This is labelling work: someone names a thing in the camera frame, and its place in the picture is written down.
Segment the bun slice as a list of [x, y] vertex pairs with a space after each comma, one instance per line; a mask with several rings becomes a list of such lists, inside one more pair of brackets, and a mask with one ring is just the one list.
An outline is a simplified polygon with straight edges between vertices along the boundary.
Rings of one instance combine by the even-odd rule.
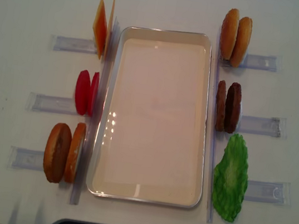
[[252, 33], [252, 19], [249, 17], [243, 17], [239, 21], [237, 39], [233, 48], [233, 52], [229, 59], [229, 62], [233, 67], [238, 67], [245, 58], [246, 51], [251, 40]]
[[86, 137], [86, 124], [78, 123], [70, 144], [68, 151], [67, 162], [65, 166], [64, 181], [73, 183], [76, 178], [76, 171], [78, 161], [80, 159], [80, 152]]

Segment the red tomato slice inner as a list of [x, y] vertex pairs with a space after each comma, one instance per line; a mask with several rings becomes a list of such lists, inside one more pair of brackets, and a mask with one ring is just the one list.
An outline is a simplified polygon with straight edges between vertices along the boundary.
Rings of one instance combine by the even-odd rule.
[[88, 116], [92, 117], [93, 111], [94, 111], [94, 104], [97, 96], [97, 91], [99, 89], [99, 82], [100, 82], [100, 73], [95, 72], [92, 82], [91, 82], [91, 87], [88, 93], [88, 100], [87, 100], [87, 114]]

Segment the red tomato slice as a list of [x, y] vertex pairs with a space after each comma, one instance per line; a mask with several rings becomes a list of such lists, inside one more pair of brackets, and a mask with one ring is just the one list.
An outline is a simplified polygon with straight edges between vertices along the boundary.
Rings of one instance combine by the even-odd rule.
[[87, 100], [87, 114], [88, 116], [92, 117], [93, 111], [94, 111], [94, 104], [97, 96], [97, 91], [99, 89], [99, 82], [100, 82], [100, 73], [95, 72], [92, 82], [91, 82], [91, 87], [88, 93], [88, 100]]
[[90, 89], [90, 75], [87, 70], [80, 72], [75, 87], [75, 107], [76, 111], [80, 115], [86, 114], [88, 92]]

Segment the red tomato slice outer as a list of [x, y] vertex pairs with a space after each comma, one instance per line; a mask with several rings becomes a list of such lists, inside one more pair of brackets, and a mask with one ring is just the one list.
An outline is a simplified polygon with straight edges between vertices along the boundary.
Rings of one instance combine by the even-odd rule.
[[90, 75], [87, 70], [80, 72], [75, 87], [75, 107], [76, 111], [80, 115], [86, 114], [88, 92], [90, 89]]

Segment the brown meat patty inner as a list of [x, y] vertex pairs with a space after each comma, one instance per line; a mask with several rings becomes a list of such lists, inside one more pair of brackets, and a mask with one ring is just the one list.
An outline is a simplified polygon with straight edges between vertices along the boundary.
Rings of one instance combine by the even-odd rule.
[[225, 118], [225, 106], [226, 106], [226, 82], [221, 80], [218, 83], [218, 91], [216, 94], [216, 121], [215, 121], [215, 130], [222, 132], [224, 129], [224, 118]]

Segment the dark brown meat patty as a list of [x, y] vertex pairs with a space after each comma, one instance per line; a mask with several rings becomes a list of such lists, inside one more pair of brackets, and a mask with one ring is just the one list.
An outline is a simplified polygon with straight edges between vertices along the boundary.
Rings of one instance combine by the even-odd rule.
[[236, 82], [234, 82], [228, 89], [224, 118], [224, 130], [229, 134], [234, 133], [239, 121], [242, 100], [241, 92], [241, 85]]

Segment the orange cheese slice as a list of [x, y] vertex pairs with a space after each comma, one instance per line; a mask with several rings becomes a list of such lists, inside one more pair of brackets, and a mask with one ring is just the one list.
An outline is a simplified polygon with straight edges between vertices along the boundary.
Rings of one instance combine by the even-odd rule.
[[95, 44], [97, 47], [97, 54], [98, 58], [100, 59], [101, 56], [104, 54], [107, 34], [107, 21], [104, 0], [100, 0], [99, 6], [96, 11], [94, 24], [92, 25], [92, 27], [94, 32]]

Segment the green lettuce leaf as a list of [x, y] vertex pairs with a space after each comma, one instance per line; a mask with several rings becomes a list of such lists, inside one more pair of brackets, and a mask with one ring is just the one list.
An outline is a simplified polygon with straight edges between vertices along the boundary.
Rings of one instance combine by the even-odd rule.
[[234, 222], [248, 187], [248, 148], [243, 136], [233, 134], [214, 170], [212, 201], [226, 222]]

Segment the clear holder for tomato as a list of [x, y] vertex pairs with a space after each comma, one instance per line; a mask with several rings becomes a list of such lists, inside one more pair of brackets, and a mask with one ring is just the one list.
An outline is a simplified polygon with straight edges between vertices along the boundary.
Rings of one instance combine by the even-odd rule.
[[42, 111], [46, 113], [68, 115], [77, 114], [75, 102], [73, 99], [36, 94], [35, 92], [30, 93], [26, 102], [26, 109], [28, 111]]

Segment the clear holder for cheese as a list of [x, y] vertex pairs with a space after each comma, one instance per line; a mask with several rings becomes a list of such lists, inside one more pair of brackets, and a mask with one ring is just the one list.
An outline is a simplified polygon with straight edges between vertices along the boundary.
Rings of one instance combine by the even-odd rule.
[[54, 51], [97, 54], [97, 49], [94, 41], [85, 38], [70, 38], [59, 35], [52, 35], [51, 47]]

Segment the clear holder for patties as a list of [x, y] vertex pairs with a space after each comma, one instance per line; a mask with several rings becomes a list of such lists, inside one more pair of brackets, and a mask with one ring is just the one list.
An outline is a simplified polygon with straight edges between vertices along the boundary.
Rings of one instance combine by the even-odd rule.
[[239, 120], [236, 131], [244, 134], [286, 138], [286, 118], [260, 118], [243, 115]]

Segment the clear holder for lettuce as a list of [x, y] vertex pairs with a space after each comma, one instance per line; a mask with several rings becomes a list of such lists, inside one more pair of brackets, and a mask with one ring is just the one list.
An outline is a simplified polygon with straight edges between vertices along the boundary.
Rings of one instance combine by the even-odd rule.
[[248, 181], [245, 201], [290, 206], [290, 182]]

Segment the white rectangular metal tray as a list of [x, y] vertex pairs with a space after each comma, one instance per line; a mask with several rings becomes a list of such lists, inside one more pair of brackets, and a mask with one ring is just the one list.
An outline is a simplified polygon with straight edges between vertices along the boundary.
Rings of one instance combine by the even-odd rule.
[[86, 177], [93, 195], [182, 208], [198, 204], [211, 56], [202, 33], [121, 32]]

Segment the brown bun top left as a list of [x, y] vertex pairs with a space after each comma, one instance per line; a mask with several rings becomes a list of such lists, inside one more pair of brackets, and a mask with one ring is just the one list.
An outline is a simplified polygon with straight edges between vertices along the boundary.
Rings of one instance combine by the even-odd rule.
[[43, 170], [49, 182], [61, 181], [71, 141], [71, 130], [67, 124], [58, 123], [52, 128], [43, 157]]

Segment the bun top right far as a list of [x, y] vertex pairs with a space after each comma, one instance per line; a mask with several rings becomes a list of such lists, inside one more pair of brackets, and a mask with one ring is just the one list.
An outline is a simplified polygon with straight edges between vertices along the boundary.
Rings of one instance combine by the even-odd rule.
[[233, 8], [226, 14], [220, 35], [220, 55], [224, 60], [229, 60], [237, 39], [239, 25], [239, 10]]

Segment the clear holder for right buns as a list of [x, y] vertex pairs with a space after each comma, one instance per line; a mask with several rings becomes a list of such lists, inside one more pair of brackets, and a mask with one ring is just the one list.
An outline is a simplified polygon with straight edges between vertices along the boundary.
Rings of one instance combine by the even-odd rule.
[[237, 68], [277, 72], [282, 69], [282, 56], [246, 54]]

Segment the clear holder for buns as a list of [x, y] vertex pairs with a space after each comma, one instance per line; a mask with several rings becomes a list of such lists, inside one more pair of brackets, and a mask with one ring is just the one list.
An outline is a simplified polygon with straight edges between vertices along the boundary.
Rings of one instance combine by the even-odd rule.
[[237, 68], [277, 72], [282, 69], [282, 56], [246, 54]]
[[43, 172], [44, 152], [11, 146], [7, 167]]

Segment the clear holder for left buns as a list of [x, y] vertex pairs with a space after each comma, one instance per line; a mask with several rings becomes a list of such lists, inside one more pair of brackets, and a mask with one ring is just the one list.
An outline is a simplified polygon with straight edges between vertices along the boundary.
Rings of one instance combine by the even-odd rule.
[[7, 167], [43, 172], [44, 152], [11, 146]]

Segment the clear long left rail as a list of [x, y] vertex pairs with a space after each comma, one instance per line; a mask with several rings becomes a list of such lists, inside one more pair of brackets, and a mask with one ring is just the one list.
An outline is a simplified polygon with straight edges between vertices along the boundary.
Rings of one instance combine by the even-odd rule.
[[119, 41], [119, 34], [120, 34], [120, 24], [117, 17], [115, 17], [112, 35], [110, 37], [110, 45], [107, 53], [107, 58], [105, 60], [102, 69], [99, 89], [95, 100], [94, 114], [92, 115], [89, 122], [86, 139], [82, 149], [82, 157], [80, 159], [76, 180], [73, 184], [73, 189], [70, 197], [71, 205], [79, 204], [80, 195], [82, 193], [82, 190], [84, 190], [84, 186], [86, 183], [85, 179], [87, 175], [87, 169], [89, 167], [89, 161], [92, 155], [92, 150], [94, 149], [95, 140], [97, 137], [97, 131], [99, 130], [99, 124], [103, 113], [107, 87], [109, 85], [112, 68], [114, 66], [114, 60], [115, 60], [114, 55], [116, 53], [117, 43]]

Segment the clear long rail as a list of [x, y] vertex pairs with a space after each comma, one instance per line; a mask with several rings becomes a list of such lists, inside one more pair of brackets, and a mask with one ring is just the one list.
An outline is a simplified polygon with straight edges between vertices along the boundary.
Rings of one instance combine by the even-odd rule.
[[95, 100], [94, 114], [92, 115], [89, 122], [86, 139], [82, 149], [82, 157], [80, 159], [76, 180], [73, 184], [73, 189], [70, 197], [71, 205], [79, 204], [80, 195], [82, 193], [82, 190], [84, 190], [84, 186], [86, 183], [85, 179], [87, 175], [87, 169], [89, 167], [89, 161], [92, 155], [92, 150], [94, 149], [95, 140], [97, 137], [97, 131], [99, 130], [99, 124], [103, 113], [107, 87], [109, 85], [112, 68], [114, 66], [114, 60], [115, 60], [114, 55], [116, 53], [117, 43], [119, 41], [119, 34], [120, 34], [120, 24], [117, 17], [115, 17], [112, 35], [110, 37], [110, 45], [107, 53], [107, 58], [105, 60], [102, 69], [99, 89]]
[[213, 192], [213, 169], [215, 162], [215, 144], [216, 144], [216, 131], [215, 131], [215, 121], [216, 121], [216, 109], [217, 109], [217, 91], [218, 91], [218, 83], [219, 83], [219, 65], [220, 65], [220, 39], [221, 39], [221, 30], [222, 27], [219, 27], [218, 38], [217, 38], [217, 49], [215, 53], [215, 68], [214, 68], [214, 86], [213, 86], [213, 116], [212, 116], [212, 127], [211, 127], [211, 140], [210, 140], [210, 151], [209, 151], [209, 160], [208, 163], [208, 192], [207, 192], [207, 214], [206, 214], [206, 223], [212, 223], [213, 218], [213, 204], [212, 204], [212, 192]]

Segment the clear long right rail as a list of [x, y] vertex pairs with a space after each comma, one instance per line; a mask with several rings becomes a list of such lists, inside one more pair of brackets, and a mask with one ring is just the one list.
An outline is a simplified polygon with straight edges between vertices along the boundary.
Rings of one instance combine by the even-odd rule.
[[210, 151], [209, 151], [209, 160], [208, 163], [208, 192], [207, 192], [207, 214], [206, 214], [206, 223], [212, 223], [213, 218], [213, 204], [212, 204], [212, 192], [213, 192], [213, 169], [215, 162], [215, 144], [216, 144], [216, 131], [215, 131], [215, 121], [216, 121], [216, 109], [217, 109], [217, 91], [218, 91], [218, 83], [219, 83], [219, 65], [220, 65], [220, 39], [221, 39], [221, 30], [222, 27], [219, 27], [218, 38], [217, 38], [217, 49], [215, 53], [215, 68], [214, 68], [214, 86], [213, 86], [213, 116], [212, 116], [212, 127], [211, 127], [211, 140], [210, 140]]

